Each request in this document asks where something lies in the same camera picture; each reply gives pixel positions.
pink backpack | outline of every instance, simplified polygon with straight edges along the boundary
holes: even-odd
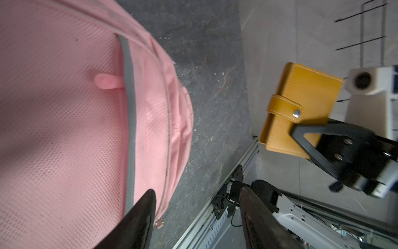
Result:
[[[193,111],[112,0],[2,0],[0,248],[92,248],[150,188],[161,218]]]

camera lens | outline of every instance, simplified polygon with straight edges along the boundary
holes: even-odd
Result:
[[[369,73],[361,73],[355,79],[355,86],[358,89],[365,89],[367,88],[372,82],[372,77]]]

wallet strap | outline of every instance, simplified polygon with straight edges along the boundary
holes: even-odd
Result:
[[[304,120],[304,110],[300,104],[276,94],[272,95],[267,111],[293,123]]]

yellow leather wallet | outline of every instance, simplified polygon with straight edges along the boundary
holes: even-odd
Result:
[[[290,136],[293,124],[325,124],[343,84],[343,79],[300,64],[289,63],[282,75],[277,94],[268,106],[260,143],[267,150],[309,159]],[[314,146],[320,134],[305,134]]]

gray concrete floor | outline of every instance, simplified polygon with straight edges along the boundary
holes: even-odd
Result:
[[[267,106],[276,92],[287,62],[339,77],[359,67],[359,47],[336,48],[359,42],[359,16],[334,20],[360,12],[365,1],[357,0],[240,0],[240,24],[249,95],[252,133],[260,135],[267,117]],[[367,8],[382,4],[376,0]],[[398,64],[398,2],[387,5],[385,65]],[[380,36],[381,8],[365,14],[365,40]],[[380,41],[365,44],[365,67],[378,66]],[[349,99],[344,89],[339,99]],[[348,102],[336,103],[331,118],[344,121]],[[398,122],[395,115],[394,127]],[[395,224],[397,195],[389,193],[374,199],[352,189],[331,193],[334,179],[305,159],[270,152],[260,146],[259,178],[278,188],[321,202]]]
[[[238,0],[117,0],[176,63],[193,106],[191,154],[151,248],[172,248],[253,142]]]

